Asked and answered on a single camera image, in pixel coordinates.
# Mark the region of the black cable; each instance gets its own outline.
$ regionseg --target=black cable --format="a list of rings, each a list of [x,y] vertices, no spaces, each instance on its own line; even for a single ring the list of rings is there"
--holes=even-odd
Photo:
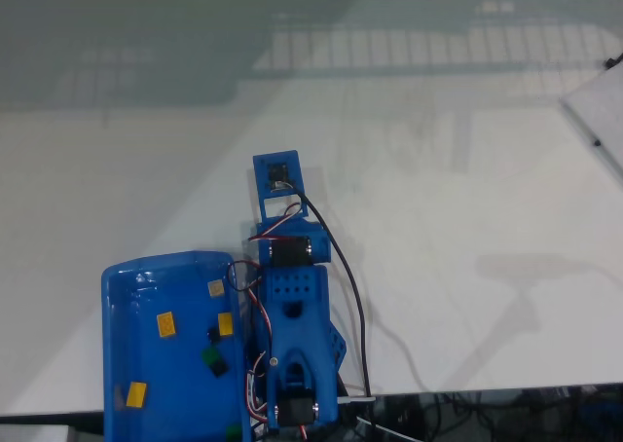
[[[437,409],[437,424],[428,437],[430,442],[433,442],[437,438],[439,430],[441,429],[441,402],[439,401],[439,396],[436,393],[432,395],[432,397],[435,399],[435,408]]]
[[[322,215],[320,215],[320,212],[317,210],[317,208],[313,206],[313,203],[310,202],[310,199],[308,199],[308,197],[303,192],[301,192],[299,189],[297,189],[296,187],[292,186],[289,183],[286,183],[286,184],[292,188],[292,190],[296,193],[296,195],[301,198],[301,202],[306,204],[310,208],[310,210],[313,212],[315,217],[318,219],[318,222],[320,223],[324,231],[327,232],[327,236],[329,237],[329,240],[333,244],[335,251],[338,253],[338,257],[340,257],[340,260],[342,261],[342,265],[344,265],[344,269],[347,271],[348,279],[350,280],[350,284],[352,285],[352,293],[354,294],[354,300],[357,303],[357,310],[359,312],[359,322],[360,322],[360,328],[361,328],[361,363],[363,367],[363,386],[365,388],[366,396],[368,397],[372,396],[371,391],[370,391],[370,378],[368,377],[368,356],[366,354],[366,320],[365,320],[365,315],[363,313],[363,305],[361,304],[361,296],[359,296],[359,289],[357,288],[357,283],[354,279],[354,275],[352,274],[352,270],[350,269],[350,266],[348,265],[348,261],[346,257],[344,256],[342,249],[340,248],[340,246],[338,246],[338,243],[333,237],[331,230],[327,226],[326,222],[322,218]]]

